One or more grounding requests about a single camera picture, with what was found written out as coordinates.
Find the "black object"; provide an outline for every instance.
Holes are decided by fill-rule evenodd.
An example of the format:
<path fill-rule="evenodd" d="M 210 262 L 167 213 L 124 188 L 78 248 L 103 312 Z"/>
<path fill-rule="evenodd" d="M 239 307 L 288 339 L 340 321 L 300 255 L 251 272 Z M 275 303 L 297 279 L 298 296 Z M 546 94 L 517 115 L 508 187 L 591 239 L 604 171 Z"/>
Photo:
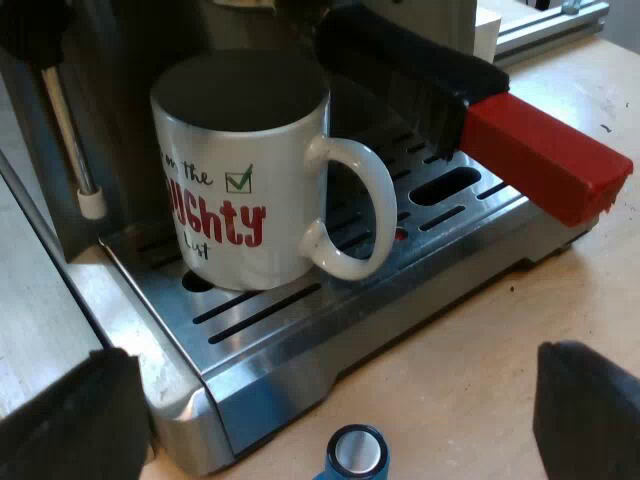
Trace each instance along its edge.
<path fill-rule="evenodd" d="M 398 27 L 360 4 L 330 10 L 316 56 L 387 102 L 441 156 L 457 148 L 467 108 L 509 89 L 492 64 Z"/>
<path fill-rule="evenodd" d="M 538 10 L 549 10 L 551 0 L 536 0 L 536 8 Z"/>
<path fill-rule="evenodd" d="M 550 480 L 638 479 L 640 381 L 582 343 L 544 343 L 533 430 Z"/>
<path fill-rule="evenodd" d="M 137 480 L 148 442 L 138 360 L 103 350 L 0 422 L 0 480 Z"/>
<path fill-rule="evenodd" d="M 5 0 L 0 5 L 0 46 L 45 70 L 62 61 L 60 42 L 70 20 L 65 0 Z"/>

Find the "espresso machine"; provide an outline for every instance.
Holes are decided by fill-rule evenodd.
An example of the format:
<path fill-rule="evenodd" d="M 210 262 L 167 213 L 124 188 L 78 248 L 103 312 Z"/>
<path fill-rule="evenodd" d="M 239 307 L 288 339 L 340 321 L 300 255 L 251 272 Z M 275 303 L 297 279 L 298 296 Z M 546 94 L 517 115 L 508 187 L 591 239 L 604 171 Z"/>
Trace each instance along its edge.
<path fill-rule="evenodd" d="M 562 251 L 597 223 L 596 216 L 567 227 L 468 155 L 439 155 L 415 128 L 407 79 L 394 62 L 382 62 L 381 88 L 380 63 L 354 54 L 331 78 L 331 129 L 368 144 L 389 169 L 399 214 L 387 262 L 360 282 L 312 270 L 265 292 L 218 289 L 190 272 L 166 201 L 148 100 L 154 80 L 212 49 L 314 56 L 318 25 L 331 9 L 353 3 L 71 2 L 55 68 L 82 171 L 104 196 L 105 215 L 93 220 L 78 204 L 50 79 L 0 53 L 34 175 L 21 180 L 15 171 L 24 166 L 11 158 L 0 162 L 0 173 L 96 335 L 140 357 L 155 434 L 190 473 L 238 461 L 323 401 L 363 360 L 496 275 Z M 404 30 L 473 52 L 473 0 L 361 3 Z M 333 39 L 325 55 L 349 40 Z M 327 225 L 341 250 L 370 255 L 370 200 L 337 167 L 329 172 Z"/>

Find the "metal cap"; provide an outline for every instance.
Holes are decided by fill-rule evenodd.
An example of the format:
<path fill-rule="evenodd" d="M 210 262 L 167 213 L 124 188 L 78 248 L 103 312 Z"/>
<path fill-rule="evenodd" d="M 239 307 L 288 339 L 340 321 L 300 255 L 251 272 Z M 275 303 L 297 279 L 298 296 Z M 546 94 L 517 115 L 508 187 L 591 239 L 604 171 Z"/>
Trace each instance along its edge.
<path fill-rule="evenodd" d="M 382 480 L 387 478 L 388 463 L 389 449 L 378 430 L 369 425 L 347 425 L 329 441 L 324 478 Z"/>
<path fill-rule="evenodd" d="M 369 473 L 380 462 L 382 449 L 369 432 L 354 430 L 344 434 L 336 444 L 336 459 L 351 473 Z"/>

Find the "drip tray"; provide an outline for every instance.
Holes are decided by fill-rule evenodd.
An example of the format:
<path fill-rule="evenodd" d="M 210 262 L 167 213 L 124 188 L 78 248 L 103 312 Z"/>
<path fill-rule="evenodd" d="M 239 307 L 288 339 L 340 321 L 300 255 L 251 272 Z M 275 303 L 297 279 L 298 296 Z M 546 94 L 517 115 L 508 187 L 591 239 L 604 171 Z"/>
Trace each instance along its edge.
<path fill-rule="evenodd" d="M 468 156 L 428 154 L 395 132 L 375 145 L 394 180 L 396 243 L 360 282 L 314 269 L 266 292 L 232 292 L 183 263 L 173 225 L 102 244 L 192 365 L 239 454 L 322 400 L 337 376 L 466 293 L 590 229 L 566 228 Z M 327 225 L 342 250 L 371 254 L 375 222 L 357 177 L 332 167 Z"/>

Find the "printed text on mug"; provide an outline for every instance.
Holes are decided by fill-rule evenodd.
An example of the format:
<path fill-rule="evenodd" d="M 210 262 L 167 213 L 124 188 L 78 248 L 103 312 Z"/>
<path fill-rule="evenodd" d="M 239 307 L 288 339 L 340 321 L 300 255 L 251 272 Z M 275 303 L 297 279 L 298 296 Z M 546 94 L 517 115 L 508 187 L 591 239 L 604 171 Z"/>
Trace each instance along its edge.
<path fill-rule="evenodd" d="M 182 225 L 189 225 L 194 232 L 202 233 L 218 243 L 244 244 L 250 248 L 262 245 L 262 227 L 267 217 L 266 207 L 236 208 L 229 200 L 225 200 L 218 214 L 209 211 L 204 198 L 196 197 L 175 180 L 167 179 L 167 188 L 173 214 Z M 236 221 L 238 213 L 240 222 Z M 246 227 L 250 233 L 239 233 L 241 226 Z"/>

